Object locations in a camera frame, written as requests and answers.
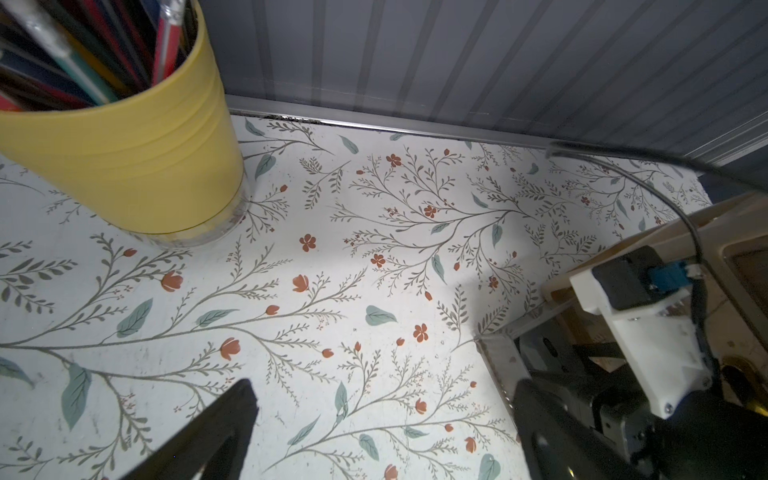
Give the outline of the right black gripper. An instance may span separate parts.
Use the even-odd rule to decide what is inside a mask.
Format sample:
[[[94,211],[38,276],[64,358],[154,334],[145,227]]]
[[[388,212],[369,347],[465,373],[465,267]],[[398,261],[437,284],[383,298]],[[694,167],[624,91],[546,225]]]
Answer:
[[[618,346],[604,343],[573,347],[583,362],[583,374],[532,370],[527,379],[594,432],[630,468],[652,468],[655,417],[631,368],[624,364],[608,372],[589,358],[596,352],[619,359]]]

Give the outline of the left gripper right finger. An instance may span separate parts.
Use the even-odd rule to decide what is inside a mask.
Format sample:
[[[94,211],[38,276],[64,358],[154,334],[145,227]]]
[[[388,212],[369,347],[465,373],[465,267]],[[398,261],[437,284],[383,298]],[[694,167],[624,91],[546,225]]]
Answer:
[[[630,465],[531,380],[517,384],[513,418],[533,479],[628,479]]]

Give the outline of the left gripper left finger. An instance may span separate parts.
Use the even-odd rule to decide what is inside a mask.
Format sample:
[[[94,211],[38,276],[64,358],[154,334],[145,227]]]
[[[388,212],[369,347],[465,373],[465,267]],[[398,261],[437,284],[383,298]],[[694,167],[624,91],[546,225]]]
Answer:
[[[258,415],[252,384],[241,379],[126,479],[238,479]]]

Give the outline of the beige drawer organizer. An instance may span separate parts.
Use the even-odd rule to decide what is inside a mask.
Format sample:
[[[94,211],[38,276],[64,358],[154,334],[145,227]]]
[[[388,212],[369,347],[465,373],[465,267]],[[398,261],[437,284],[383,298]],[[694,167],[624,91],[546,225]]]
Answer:
[[[759,378],[767,377],[767,199],[744,194],[696,212],[703,261],[698,267],[706,283],[704,327],[716,358],[747,360]],[[569,277],[594,265],[642,246],[652,247],[666,263],[690,260],[694,248],[681,221],[670,222],[647,233],[623,240],[584,264],[547,281],[547,300],[560,303],[574,293]],[[690,314],[692,300],[668,309],[671,314]]]

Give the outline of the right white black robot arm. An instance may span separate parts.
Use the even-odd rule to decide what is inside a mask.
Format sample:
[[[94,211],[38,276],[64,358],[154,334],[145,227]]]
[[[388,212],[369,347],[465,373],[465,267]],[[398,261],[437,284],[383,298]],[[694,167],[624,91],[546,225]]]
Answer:
[[[534,479],[764,479],[767,385],[753,362],[719,361],[726,394],[702,386],[653,407],[649,368],[682,356],[662,337],[573,345],[558,333],[516,341],[528,370],[513,411]]]

